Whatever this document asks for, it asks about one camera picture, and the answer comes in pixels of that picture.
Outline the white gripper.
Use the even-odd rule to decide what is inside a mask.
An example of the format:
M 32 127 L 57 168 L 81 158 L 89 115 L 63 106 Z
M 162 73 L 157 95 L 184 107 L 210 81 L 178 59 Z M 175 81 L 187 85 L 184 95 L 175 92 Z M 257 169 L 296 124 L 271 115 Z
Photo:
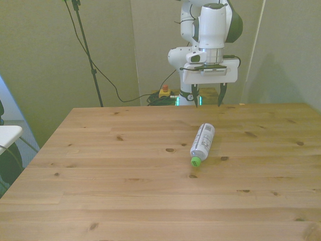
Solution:
M 238 59 L 224 59 L 218 66 L 210 68 L 205 68 L 202 63 L 186 63 L 182 71 L 183 83 L 192 84 L 192 96 L 196 107 L 199 102 L 197 84 L 220 83 L 218 96 L 218 107 L 220 107 L 227 91 L 227 83 L 234 83 L 238 79 Z

